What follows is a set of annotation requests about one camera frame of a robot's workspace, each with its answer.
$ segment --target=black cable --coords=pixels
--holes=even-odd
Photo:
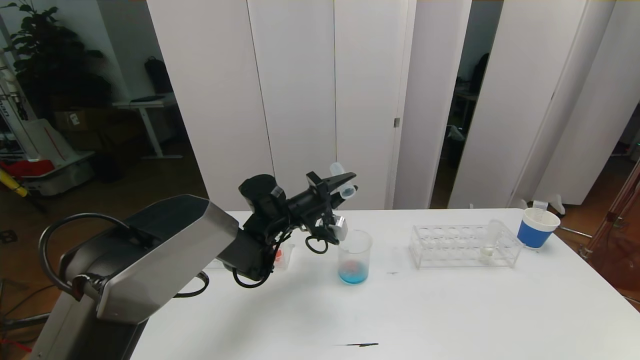
[[[236,284],[242,286],[245,289],[254,289],[264,284],[267,281],[267,279],[269,279],[269,275],[271,275],[271,273],[273,272],[273,265],[276,263],[276,256],[278,255],[278,249],[280,248],[280,245],[290,237],[291,237],[291,231],[289,231],[286,235],[283,235],[283,238],[276,243],[276,246],[273,248],[273,261],[271,262],[271,270],[267,273],[267,275],[265,275],[262,278],[262,280],[260,280],[259,282],[256,282],[255,284],[246,284],[240,281],[240,278],[238,277],[237,269],[233,268],[231,270],[231,274],[233,274]]]
[[[16,306],[13,306],[9,311],[7,311],[6,313],[4,313],[4,317],[6,317],[7,315],[9,315],[10,313],[14,312],[18,307],[20,307],[21,305],[23,305],[25,302],[27,302],[27,300],[31,299],[32,297],[34,297],[35,295],[37,295],[38,293],[41,293],[43,291],[45,291],[46,289],[52,288],[53,285],[48,285],[45,286],[42,289],[36,290],[33,293],[29,294],[26,298],[22,299],[22,301],[20,301]]]
[[[198,275],[196,275],[196,277],[204,282],[204,286],[202,286],[200,290],[194,291],[192,293],[177,293],[175,294],[174,298],[194,297],[203,293],[209,286],[209,276],[207,276],[204,271],[201,271],[198,272]]]
[[[47,247],[49,246],[49,238],[51,237],[51,234],[53,234],[55,230],[57,230],[62,225],[65,225],[71,221],[79,220],[82,218],[99,218],[99,219],[107,220],[112,224],[115,224],[121,228],[126,229],[133,235],[136,234],[127,224],[123,223],[122,221],[116,218],[110,217],[108,215],[100,214],[100,213],[80,213],[80,214],[71,215],[69,217],[65,217],[51,224],[42,233],[42,235],[40,236],[40,240],[38,241],[38,257],[40,260],[40,266],[42,267],[42,270],[44,271],[45,275],[49,278],[49,280],[53,282],[53,285],[55,285],[58,289],[64,291],[65,293],[68,293],[69,295],[73,296],[74,298],[76,298],[76,296],[74,295],[74,292],[71,286],[63,282],[60,279],[60,277],[56,275],[55,272],[53,271],[53,268],[49,263],[49,259],[47,258]]]
[[[313,248],[313,246],[309,245],[309,240],[313,240],[316,239],[317,241],[324,241],[324,250],[316,250]],[[325,239],[322,238],[317,238],[315,236],[307,236],[307,239],[305,239],[305,244],[307,244],[307,247],[309,248],[309,250],[311,250],[312,252],[315,252],[316,254],[322,255],[324,253],[327,252],[327,250],[329,250],[329,242],[326,241]]]

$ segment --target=white table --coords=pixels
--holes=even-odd
[[[521,209],[338,213],[374,238],[363,284],[342,284],[336,248],[313,254],[297,233],[289,269],[259,288],[208,270],[209,288],[154,314],[131,359],[640,359],[638,312],[554,235],[514,268],[410,261],[412,225],[498,218],[515,232]],[[232,215],[242,223],[249,212]]]
[[[120,109],[136,109],[140,112],[140,116],[142,117],[142,122],[145,124],[145,129],[147,130],[147,134],[149,136],[149,141],[151,141],[151,145],[154,147],[154,151],[156,152],[155,156],[145,156],[146,159],[182,159],[182,155],[164,155],[162,152],[162,147],[160,146],[160,141],[158,141],[156,132],[154,131],[154,127],[151,124],[151,120],[149,119],[149,114],[147,113],[147,109],[151,108],[167,108],[169,106],[176,105],[178,102],[175,99],[174,93],[161,94],[164,96],[161,99],[153,100],[153,101],[120,101],[114,102],[113,106]]]

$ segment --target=potted plant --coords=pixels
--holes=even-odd
[[[76,33],[58,24],[57,7],[38,12],[25,0],[2,7],[26,14],[4,50],[19,55],[16,78],[38,116],[52,119],[53,110],[64,110],[52,105],[54,99],[64,99],[64,107],[111,103],[111,84],[93,71],[103,54],[85,49]]]

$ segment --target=white partition panel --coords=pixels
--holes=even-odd
[[[209,198],[248,209],[238,186],[273,174],[245,1],[155,0],[149,12]]]
[[[426,209],[463,49],[471,0],[419,1],[394,209]]]
[[[640,3],[617,1],[535,199],[582,204],[640,100]]]
[[[264,113],[278,184],[329,176],[335,150],[333,0],[248,0]]]
[[[522,200],[525,202],[534,199],[549,202],[555,200],[553,191],[557,190],[553,186],[550,189],[552,192],[547,194],[548,196],[542,195],[540,197],[538,195],[534,198],[534,192],[567,127],[587,75],[591,70],[593,60],[600,48],[600,42],[607,29],[615,4],[615,1],[590,1],[587,3],[571,52],[564,65],[556,92],[549,104],[547,116],[529,155],[529,161],[522,172],[522,177],[511,201],[511,207],[516,207]],[[558,184],[557,179],[553,180],[551,184]]]
[[[337,154],[346,171],[358,174],[354,183],[360,187],[341,209],[388,206],[393,125],[404,107],[405,40],[413,36],[407,25],[414,15],[415,1],[409,0],[335,2]]]
[[[585,4],[585,0],[504,2],[450,208],[509,204]]]

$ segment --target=yellow object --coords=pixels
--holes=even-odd
[[[11,175],[7,174],[2,169],[0,169],[0,183],[5,184],[6,187],[8,187],[11,191],[15,192],[21,197],[25,197],[29,195],[29,193],[27,192],[27,189],[22,187],[22,185],[20,185],[16,180],[14,180],[14,178],[12,178]]]

